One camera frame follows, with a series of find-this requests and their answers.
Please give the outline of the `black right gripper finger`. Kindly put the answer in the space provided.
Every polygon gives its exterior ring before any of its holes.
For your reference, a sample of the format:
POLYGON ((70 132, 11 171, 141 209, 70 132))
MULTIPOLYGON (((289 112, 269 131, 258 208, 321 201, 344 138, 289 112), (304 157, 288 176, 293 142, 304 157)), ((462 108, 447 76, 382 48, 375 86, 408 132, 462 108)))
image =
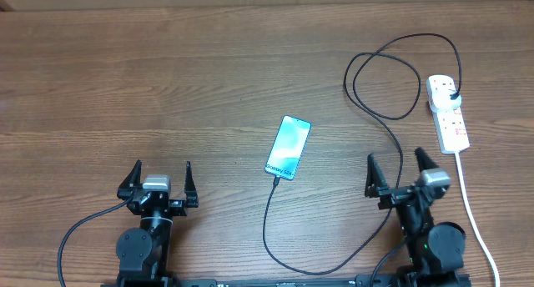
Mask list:
POLYGON ((414 154, 416 156, 418 169, 420 172, 424 170, 437 169, 438 165, 430 158, 426 151, 419 147, 415 149, 414 154))
POLYGON ((380 197, 389 188, 385 176, 375 161, 374 154, 367 156, 367 177, 365 183, 365 197, 380 197))

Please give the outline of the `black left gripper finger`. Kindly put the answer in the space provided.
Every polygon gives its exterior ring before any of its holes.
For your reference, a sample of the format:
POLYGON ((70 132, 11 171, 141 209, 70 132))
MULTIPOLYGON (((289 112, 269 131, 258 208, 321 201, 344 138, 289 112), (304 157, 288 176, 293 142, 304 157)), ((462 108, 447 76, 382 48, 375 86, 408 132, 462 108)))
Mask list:
POLYGON ((199 207, 199 197, 197 190, 194 184, 193 173, 191 168, 191 163, 188 161, 186 163, 186 175, 184 182, 184 193, 186 195, 186 206, 188 208, 198 208, 199 207))
POLYGON ((117 197, 126 200, 132 196, 135 190, 141 185, 142 161, 137 160, 130 173, 123 182, 118 186, 117 197))

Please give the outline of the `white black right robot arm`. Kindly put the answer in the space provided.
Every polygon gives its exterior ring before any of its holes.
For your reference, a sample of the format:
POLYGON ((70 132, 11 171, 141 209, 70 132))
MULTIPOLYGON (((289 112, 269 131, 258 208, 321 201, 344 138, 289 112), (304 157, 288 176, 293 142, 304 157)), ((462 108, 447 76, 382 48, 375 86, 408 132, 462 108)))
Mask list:
POLYGON ((451 185, 450 176, 424 149, 416 149, 415 156, 419 178, 395 189, 388 186, 374 155, 367 157, 365 196, 378 198, 379 209, 396 211, 404 240, 380 260, 369 278, 357 282, 363 286, 469 286, 469 276, 458 273, 464 266, 465 230, 453 222, 435 224, 431 215, 431 206, 451 185), (404 248, 411 263, 394 274, 379 275, 381 266, 404 248))

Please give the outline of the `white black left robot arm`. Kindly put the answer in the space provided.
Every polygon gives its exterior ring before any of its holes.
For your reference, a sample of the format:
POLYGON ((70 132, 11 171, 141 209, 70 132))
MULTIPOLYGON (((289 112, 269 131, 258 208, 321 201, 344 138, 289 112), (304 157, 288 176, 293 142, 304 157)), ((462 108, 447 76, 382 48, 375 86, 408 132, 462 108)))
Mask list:
POLYGON ((118 186, 117 196, 128 210, 140 217, 138 228, 120 235, 116 243, 119 259, 117 286, 179 286, 179 279, 168 271, 169 248, 175 217, 199 206, 191 164, 186 164, 184 199, 171 199, 171 178, 150 174, 141 179, 142 162, 118 186))

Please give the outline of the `blue Samsung Galaxy smartphone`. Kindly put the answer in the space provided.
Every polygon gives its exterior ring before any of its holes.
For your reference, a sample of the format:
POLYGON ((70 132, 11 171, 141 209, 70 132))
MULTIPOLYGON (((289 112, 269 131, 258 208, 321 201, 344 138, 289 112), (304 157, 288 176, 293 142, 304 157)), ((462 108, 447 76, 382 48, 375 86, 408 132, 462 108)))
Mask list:
POLYGON ((264 171, 281 179, 293 180, 310 131, 311 123, 285 115, 281 120, 264 171))

